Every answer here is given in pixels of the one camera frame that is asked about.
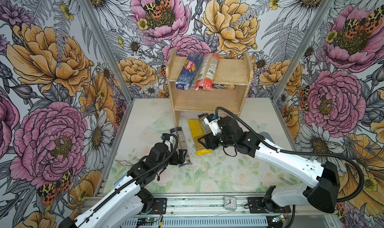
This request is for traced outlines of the grey white spaghetti bag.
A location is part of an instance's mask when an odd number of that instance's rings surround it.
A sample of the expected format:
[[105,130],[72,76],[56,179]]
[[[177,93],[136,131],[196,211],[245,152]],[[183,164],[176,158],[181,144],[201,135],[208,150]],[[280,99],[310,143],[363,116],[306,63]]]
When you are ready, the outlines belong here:
[[192,165],[192,161],[189,156],[189,151],[188,151],[188,145],[186,142],[186,138],[183,132],[183,129],[181,127],[175,127],[170,129],[170,133],[174,134],[178,137],[179,141],[179,152],[177,152],[178,156],[178,164],[180,167],[186,166],[186,165]]

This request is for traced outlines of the blue Barilla spaghetti box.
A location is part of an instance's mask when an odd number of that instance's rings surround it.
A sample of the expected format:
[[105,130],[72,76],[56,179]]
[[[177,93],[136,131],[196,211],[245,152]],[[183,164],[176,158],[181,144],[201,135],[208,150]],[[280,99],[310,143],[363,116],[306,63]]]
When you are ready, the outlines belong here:
[[190,53],[184,63],[179,74],[175,87],[178,90],[189,91],[195,79],[196,73],[203,61],[204,55],[198,53]]

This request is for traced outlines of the red spaghetti bag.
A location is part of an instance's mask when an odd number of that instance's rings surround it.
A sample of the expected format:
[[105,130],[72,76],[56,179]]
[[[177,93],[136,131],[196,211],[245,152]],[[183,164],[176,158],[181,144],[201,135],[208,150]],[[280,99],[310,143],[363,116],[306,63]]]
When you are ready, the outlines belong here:
[[218,67],[218,63],[220,60],[219,54],[205,54],[199,75],[197,78],[197,82],[195,85],[195,90],[204,90],[211,91],[213,90],[213,80],[215,76],[216,69]]

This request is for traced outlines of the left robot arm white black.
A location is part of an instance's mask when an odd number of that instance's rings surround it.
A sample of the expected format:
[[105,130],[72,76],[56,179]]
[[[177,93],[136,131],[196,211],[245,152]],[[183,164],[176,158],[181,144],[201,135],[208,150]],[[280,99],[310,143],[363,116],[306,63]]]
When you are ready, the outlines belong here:
[[65,218],[60,228],[117,228],[126,218],[147,213],[153,205],[153,195],[145,189],[160,177],[168,165],[185,162],[187,150],[177,145],[156,143],[147,156],[134,164],[115,188],[96,205],[77,218]]

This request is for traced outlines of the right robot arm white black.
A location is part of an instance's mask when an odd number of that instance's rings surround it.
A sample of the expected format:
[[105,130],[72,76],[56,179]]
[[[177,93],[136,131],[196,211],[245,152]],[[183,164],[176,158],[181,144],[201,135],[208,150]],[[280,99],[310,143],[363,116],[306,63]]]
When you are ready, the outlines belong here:
[[203,145],[210,150],[219,146],[233,147],[236,153],[248,155],[275,165],[298,178],[302,183],[287,188],[270,186],[260,206],[273,212],[286,206],[311,205],[332,214],[335,211],[340,180],[335,164],[319,163],[283,150],[265,137],[243,131],[236,119],[210,114],[204,118],[210,131],[203,136]]

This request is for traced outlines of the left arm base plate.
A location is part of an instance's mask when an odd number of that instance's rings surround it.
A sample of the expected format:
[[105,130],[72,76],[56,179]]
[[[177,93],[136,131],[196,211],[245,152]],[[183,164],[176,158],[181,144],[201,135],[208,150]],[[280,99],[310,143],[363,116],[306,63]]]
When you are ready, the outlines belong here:
[[149,215],[165,215],[167,211],[167,198],[154,198],[152,206],[148,212]]

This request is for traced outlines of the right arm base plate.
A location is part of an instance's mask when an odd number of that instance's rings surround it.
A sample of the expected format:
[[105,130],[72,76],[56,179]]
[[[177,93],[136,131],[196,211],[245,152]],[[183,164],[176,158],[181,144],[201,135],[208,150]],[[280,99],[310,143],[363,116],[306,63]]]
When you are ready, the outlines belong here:
[[248,209],[251,214],[267,214],[267,213],[279,213],[289,214],[291,213],[290,206],[279,207],[273,201],[264,201],[262,197],[248,197],[247,203],[244,205],[245,209]]

